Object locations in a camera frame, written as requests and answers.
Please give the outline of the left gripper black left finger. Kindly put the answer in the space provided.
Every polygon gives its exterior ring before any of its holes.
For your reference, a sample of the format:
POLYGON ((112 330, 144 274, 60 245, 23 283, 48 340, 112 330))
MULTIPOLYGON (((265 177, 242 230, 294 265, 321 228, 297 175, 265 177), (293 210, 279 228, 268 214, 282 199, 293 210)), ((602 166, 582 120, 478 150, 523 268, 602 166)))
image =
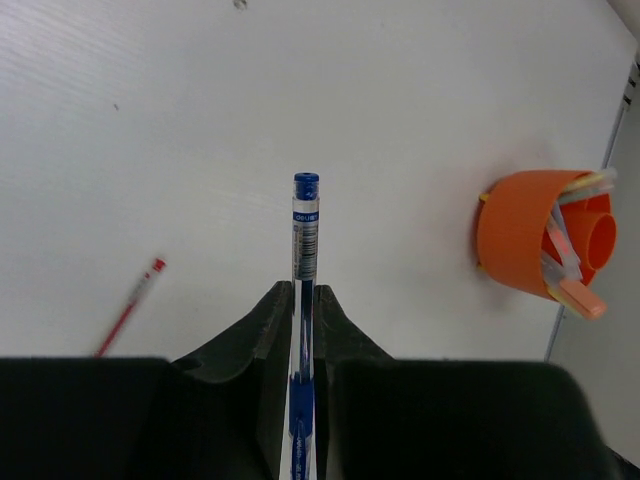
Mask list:
POLYGON ((278 478, 291 303, 290 282, 278 281, 243 318, 173 362, 173 477, 278 478))

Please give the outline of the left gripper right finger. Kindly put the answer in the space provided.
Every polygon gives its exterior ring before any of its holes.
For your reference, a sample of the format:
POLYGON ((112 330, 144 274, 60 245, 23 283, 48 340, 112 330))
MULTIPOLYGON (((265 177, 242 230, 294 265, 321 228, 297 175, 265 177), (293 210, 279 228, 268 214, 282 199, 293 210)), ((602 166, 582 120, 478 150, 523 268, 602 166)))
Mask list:
POLYGON ((355 479, 353 443, 370 441, 365 425, 379 389, 375 375, 392 357, 344 312, 328 285, 314 290, 315 460, 319 479, 355 479))

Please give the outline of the blue pen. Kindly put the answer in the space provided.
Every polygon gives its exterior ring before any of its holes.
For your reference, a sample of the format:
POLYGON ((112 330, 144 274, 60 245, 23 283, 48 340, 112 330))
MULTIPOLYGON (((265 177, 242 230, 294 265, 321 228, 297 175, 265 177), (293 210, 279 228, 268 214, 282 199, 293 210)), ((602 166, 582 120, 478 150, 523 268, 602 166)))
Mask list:
POLYGON ((292 330, 288 431, 291 479, 311 476, 315 386, 313 366, 314 289, 319 238, 319 175, 299 172, 292 192, 292 330))

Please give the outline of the orange highlighter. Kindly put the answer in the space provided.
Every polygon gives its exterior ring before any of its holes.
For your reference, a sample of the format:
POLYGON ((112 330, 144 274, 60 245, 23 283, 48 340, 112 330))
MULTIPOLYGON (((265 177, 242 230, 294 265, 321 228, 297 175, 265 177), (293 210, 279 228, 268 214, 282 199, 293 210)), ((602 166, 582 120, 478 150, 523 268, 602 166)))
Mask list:
POLYGON ((607 304, 580 281, 561 280, 558 293, 571 309, 585 319, 596 320, 607 310, 607 304))

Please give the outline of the pink highlighter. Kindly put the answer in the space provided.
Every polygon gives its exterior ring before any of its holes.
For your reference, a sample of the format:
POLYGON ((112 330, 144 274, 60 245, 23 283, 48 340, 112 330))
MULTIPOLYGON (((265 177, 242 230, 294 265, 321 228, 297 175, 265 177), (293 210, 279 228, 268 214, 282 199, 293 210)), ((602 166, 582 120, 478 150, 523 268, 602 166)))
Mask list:
POLYGON ((571 280, 581 280, 580 259, 573 248, 564 217, 557 202, 552 206, 550 216, 547 220, 546 230, 559 255, 560 263, 563 266, 566 276, 571 280))

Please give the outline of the yellow highlighter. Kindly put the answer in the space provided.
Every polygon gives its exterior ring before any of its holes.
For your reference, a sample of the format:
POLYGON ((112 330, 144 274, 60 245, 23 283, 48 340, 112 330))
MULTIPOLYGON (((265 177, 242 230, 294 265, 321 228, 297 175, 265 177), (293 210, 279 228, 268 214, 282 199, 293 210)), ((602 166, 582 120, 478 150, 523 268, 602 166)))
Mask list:
POLYGON ((564 188, 557 203, 562 206, 608 193, 614 189, 617 176, 613 167, 581 176, 564 188))

